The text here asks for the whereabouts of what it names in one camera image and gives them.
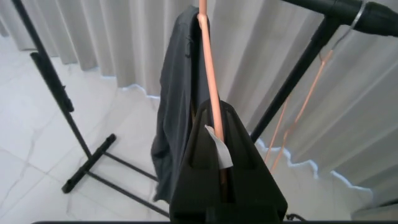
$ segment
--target curtain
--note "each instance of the curtain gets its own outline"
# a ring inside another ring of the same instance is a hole
[[[398,11],[398,1],[379,1]],[[24,1],[52,57],[82,70],[98,67],[120,87],[159,95],[160,71],[176,17],[196,1]],[[211,44],[220,98],[252,131],[299,59],[322,15],[283,1],[209,0]],[[0,33],[33,49],[11,1],[0,1]],[[322,50],[331,49],[342,26]],[[293,163],[313,160],[320,175],[337,172],[370,188],[375,203],[398,198],[398,39],[352,31],[335,50],[290,134]],[[316,59],[292,92],[275,146],[293,123],[320,66]],[[261,136],[269,144],[279,119]]]

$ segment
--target black metal clothes rack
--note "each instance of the black metal clothes rack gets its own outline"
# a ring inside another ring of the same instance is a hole
[[[325,15],[325,18],[319,25],[317,31],[315,31],[310,43],[307,45],[307,48],[295,64],[282,87],[262,115],[254,131],[251,133],[250,138],[253,142],[256,142],[260,137],[296,84],[303,77],[315,57],[329,42],[340,25],[351,26],[353,21],[358,19],[355,22],[356,25],[352,27],[354,30],[367,34],[398,37],[398,14],[390,8],[375,2],[364,3],[364,9],[361,10],[363,2],[359,0],[283,1],[322,13]]]
[[[65,91],[65,86],[62,85],[51,61],[49,56],[47,55],[47,52],[44,49],[44,46],[42,42],[40,41],[39,36],[37,35],[37,32],[32,24],[32,21],[30,20],[26,9],[21,2],[21,0],[12,0],[18,14],[20,15],[30,37],[33,40],[33,43],[35,44],[37,48],[37,52],[31,53],[30,56],[32,57],[32,60],[35,62],[37,69],[39,69],[39,72],[44,79],[45,84],[49,88],[51,94],[53,95],[55,101],[57,102],[62,114],[64,115],[65,119],[67,120],[70,128],[72,129],[75,137],[77,138],[81,148],[83,149],[84,153],[87,156],[87,161],[76,171],[76,173],[65,183],[65,185],[62,187],[63,193],[67,194],[70,193],[73,188],[75,188],[76,184],[79,183],[79,181],[85,176],[90,176],[97,181],[107,185],[108,187],[111,187],[114,190],[117,190],[118,192],[124,194],[125,196],[143,204],[144,206],[152,209],[155,212],[158,212],[166,217],[169,217],[169,213],[164,211],[163,209],[156,207],[155,205],[147,202],[146,200],[128,192],[127,190],[117,186],[114,183],[111,183],[110,181],[98,176],[97,174],[94,174],[90,171],[90,169],[94,166],[94,164],[101,158],[101,156],[107,156],[116,162],[154,180],[157,181],[157,178],[153,176],[152,174],[148,174],[147,172],[143,171],[140,168],[137,168],[134,165],[131,165],[130,163],[110,154],[107,152],[109,147],[112,145],[112,143],[115,142],[116,136],[114,134],[110,134],[109,137],[107,137],[100,145],[99,148],[92,154],[90,150],[88,149],[88,146],[83,139],[83,136],[79,132],[79,129],[74,122],[71,112],[74,111],[72,101],[69,99],[66,91]]]

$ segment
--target dark gray garment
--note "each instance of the dark gray garment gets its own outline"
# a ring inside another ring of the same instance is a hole
[[[175,21],[160,77],[160,105],[151,155],[159,184],[154,200],[170,202],[192,128],[190,105],[209,99],[198,8]]]

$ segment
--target white tile floor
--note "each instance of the white tile floor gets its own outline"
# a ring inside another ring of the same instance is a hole
[[[159,100],[146,97],[137,86],[118,89],[116,80],[102,78],[96,70],[82,72],[78,65],[62,65],[59,58],[52,62],[90,149],[114,133],[118,140],[110,151],[154,174],[149,151]],[[63,194],[62,185],[85,161],[84,153],[28,52],[18,52],[10,38],[0,38],[0,71],[0,223],[166,220],[89,177]],[[147,200],[153,194],[154,181],[110,159],[100,160],[93,172]],[[274,178],[289,211],[309,220],[348,220],[371,199],[369,192],[349,188],[332,175],[314,179],[308,164],[289,167],[286,157]]]

